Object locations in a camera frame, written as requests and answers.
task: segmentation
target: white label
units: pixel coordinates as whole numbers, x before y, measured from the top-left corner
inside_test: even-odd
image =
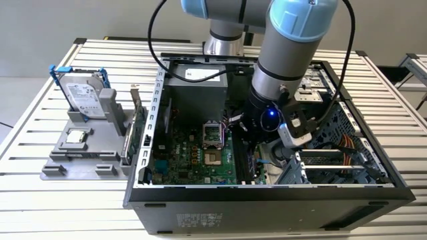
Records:
[[[181,228],[219,227],[223,219],[221,213],[177,213],[177,226]]]
[[[217,74],[220,70],[217,69],[199,69],[199,68],[188,68],[185,70],[185,78],[191,80],[203,79],[213,74]],[[213,77],[212,79],[207,80],[211,82],[221,81],[220,76]]]
[[[67,154],[67,157],[83,158],[83,155],[81,155],[81,154],[77,154],[77,153],[68,153],[68,154]]]
[[[67,88],[80,113],[89,118],[104,118],[105,114],[95,88],[81,83],[67,83]]]

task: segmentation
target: metal slotted surface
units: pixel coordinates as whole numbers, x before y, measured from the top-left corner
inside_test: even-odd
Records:
[[[199,44],[155,43],[155,51],[201,53]],[[247,47],[256,57],[259,47]],[[316,60],[331,63],[340,75],[344,52],[319,50]],[[61,66],[105,67],[117,101],[131,109],[131,85],[137,85],[143,104],[149,105],[157,65],[144,42],[88,40],[73,45]],[[386,152],[412,188],[416,201],[351,232],[317,235],[220,234],[192,239],[427,239],[427,130],[414,109],[394,90],[367,57],[351,55],[344,86]],[[52,79],[44,85],[15,129],[0,146],[0,235],[8,239],[156,239],[132,210],[121,207],[127,182],[41,181],[39,174],[67,123],[67,101]]]

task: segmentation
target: black panel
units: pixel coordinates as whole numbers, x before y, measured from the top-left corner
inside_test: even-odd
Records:
[[[406,54],[411,59],[420,59],[420,57],[415,53]]]
[[[75,40],[73,40],[73,43],[72,44],[84,44],[87,42],[87,38],[83,38],[83,37],[77,37]]]
[[[360,57],[367,57],[368,56],[367,52],[366,51],[360,51],[360,50],[356,50],[355,54],[358,54]]]
[[[147,42],[148,38],[145,38],[145,37],[105,36],[104,40]],[[191,44],[192,43],[187,39],[168,39],[168,38],[152,38],[151,41],[152,42],[163,42],[163,43],[181,43],[181,44]]]

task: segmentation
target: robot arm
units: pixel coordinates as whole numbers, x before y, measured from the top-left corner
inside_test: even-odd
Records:
[[[249,142],[263,142],[265,132],[276,130],[285,147],[308,142],[317,124],[305,119],[293,94],[329,29],[337,0],[181,0],[181,6],[188,14],[215,19],[212,26],[221,21],[224,28],[244,24],[265,29],[240,121]]]

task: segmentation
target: wire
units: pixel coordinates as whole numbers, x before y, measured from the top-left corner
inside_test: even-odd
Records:
[[[420,110],[423,104],[424,104],[424,101],[420,101],[420,103],[418,104],[418,106],[416,106],[416,108],[415,108],[416,111]]]
[[[267,162],[265,164],[271,164],[271,165],[273,165],[276,168],[283,168],[283,166],[277,166],[276,164],[273,164],[272,162]]]
[[[13,126],[11,126],[9,124],[5,124],[5,123],[1,122],[1,121],[0,121],[0,124],[1,124],[3,126],[7,126],[7,127],[11,128],[11,129],[13,128]]]
[[[159,3],[157,7],[155,8],[153,10],[153,13],[151,15],[151,19],[149,19],[149,24],[148,24],[148,33],[147,33],[147,42],[148,42],[148,49],[149,49],[149,53],[151,53],[151,56],[155,60],[155,62],[159,64],[159,66],[164,69],[164,71],[171,75],[173,76],[175,78],[177,78],[179,80],[187,82],[187,83],[201,83],[215,77],[217,77],[219,75],[223,75],[225,73],[231,73],[231,72],[236,72],[235,69],[228,69],[228,70],[223,70],[217,73],[215,73],[213,75],[211,76],[207,76],[204,78],[200,78],[200,79],[187,79],[179,75],[176,75],[164,65],[163,63],[160,62],[156,54],[155,54],[155,50],[153,50],[153,44],[152,44],[152,30],[153,30],[153,24],[155,24],[155,19],[156,19],[156,16],[157,16],[157,13],[163,7],[163,5],[165,4],[167,0],[161,0],[161,2]]]
[[[277,156],[276,155],[276,148],[283,145],[283,142],[281,140],[279,140],[271,147],[271,155],[272,155],[272,159],[271,161],[276,164],[276,165],[280,165],[280,162],[277,161],[289,161],[289,159],[284,156],[283,152],[281,152],[281,149],[280,149],[280,153],[281,153],[281,156]]]
[[[414,77],[414,74],[400,83],[400,85],[395,89],[399,89],[412,77]]]
[[[345,53],[345,58],[344,58],[344,63],[341,66],[341,72],[340,72],[340,78],[339,78],[339,83],[337,83],[337,88],[335,90],[335,94],[333,97],[331,99],[331,102],[328,103],[328,106],[325,108],[325,111],[321,115],[321,117],[319,118],[317,122],[317,126],[320,125],[320,123],[323,122],[323,120],[325,119],[325,117],[329,114],[329,111],[332,109],[335,100],[339,96],[343,84],[344,84],[344,76],[345,76],[345,71],[347,71],[347,65],[348,65],[348,60],[350,60],[350,55],[352,53],[352,47],[354,47],[354,41],[355,41],[355,34],[356,34],[356,16],[355,16],[355,11],[352,8],[352,5],[350,3],[348,0],[341,0],[343,3],[345,4],[347,10],[348,10],[348,14],[350,14],[350,21],[351,21],[351,30],[350,30],[350,39],[348,39],[348,46],[347,46],[347,53]]]

